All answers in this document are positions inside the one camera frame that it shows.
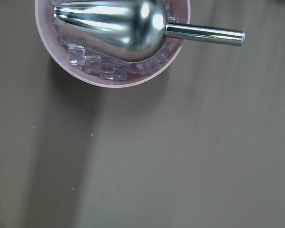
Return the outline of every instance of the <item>bowl rim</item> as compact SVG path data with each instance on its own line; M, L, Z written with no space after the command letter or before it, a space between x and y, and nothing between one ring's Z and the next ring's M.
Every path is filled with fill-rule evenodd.
M83 78L81 76L79 76L78 74L76 74L75 72L71 71L69 68L67 68L65 66L65 64L63 64L57 57L56 55L53 53L53 51L51 50L51 48L49 47L49 44L47 43L47 40L43 34L43 31L41 29L41 25L40 25L40 21L39 21L39 11L38 11L38 3L40 0L35 0L35 20L36 20L36 25L37 25L37 29L38 29L38 33L40 35L40 38L42 40L43 45L45 46L45 48L47 49L48 53L52 56L52 58L65 70L67 71L69 74L71 74L73 77L78 78L81 81L84 81L86 83L89 83L91 85L95 85L95 86L99 86L99 87L105 87L105 88L127 88L127 87L132 87L132 86L136 86L136 85L140 85L142 83L145 83L153 78L155 78L156 76L158 76L159 74L161 74L165 69L167 69L167 67L175 60L175 58L177 57L177 55L179 54L179 52L181 51L184 42L182 42L180 44L180 46L178 47L178 49L175 51L174 55L171 57L171 59L169 61L167 61L167 63L157 72L155 72L154 74L139 80L139 81L135 81L132 83L127 83L127 84L118 84L118 85L108 85L108 84L101 84L98 82L94 82L91 80L88 80L86 78ZM188 5L188 19L187 19L187 24L190 23L190 18L191 18L191 5L190 5L190 0L187 0L187 5Z

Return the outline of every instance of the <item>scoop handle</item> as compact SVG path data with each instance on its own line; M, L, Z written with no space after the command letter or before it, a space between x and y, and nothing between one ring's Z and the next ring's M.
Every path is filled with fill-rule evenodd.
M208 43L242 46L245 39L245 32L227 28L169 23L166 28L166 36Z

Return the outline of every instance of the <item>pink bowl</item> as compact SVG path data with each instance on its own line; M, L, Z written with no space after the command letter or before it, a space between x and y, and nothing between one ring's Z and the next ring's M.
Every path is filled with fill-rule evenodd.
M180 23L188 24L190 22L190 0L170 0L170 2L173 16L179 17ZM55 30L55 27L52 25L52 9L53 6L51 5L51 0L35 1L37 28L44 46L52 58L68 73L95 86L124 88L149 81L159 75L172 63L180 52L184 43L184 40L182 39L172 39L172 41L169 43L171 57L166 62L162 63L161 68L152 75L130 77L126 81L103 80L98 76L88 75L85 72L69 65L67 60L67 48L59 44L58 33Z

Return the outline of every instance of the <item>silver scoop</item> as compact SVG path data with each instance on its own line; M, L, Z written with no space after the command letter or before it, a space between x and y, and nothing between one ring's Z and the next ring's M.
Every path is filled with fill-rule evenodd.
M62 3L55 7L55 17L71 41L127 62L152 57L166 37L234 46L245 39L240 30L168 23L160 0Z

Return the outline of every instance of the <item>gray surface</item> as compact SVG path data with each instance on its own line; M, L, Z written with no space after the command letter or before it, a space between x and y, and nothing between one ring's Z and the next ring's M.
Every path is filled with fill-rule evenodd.
M0 1L0 228L285 228L285 0L192 5L245 45L186 42L114 90L51 59L33 1Z

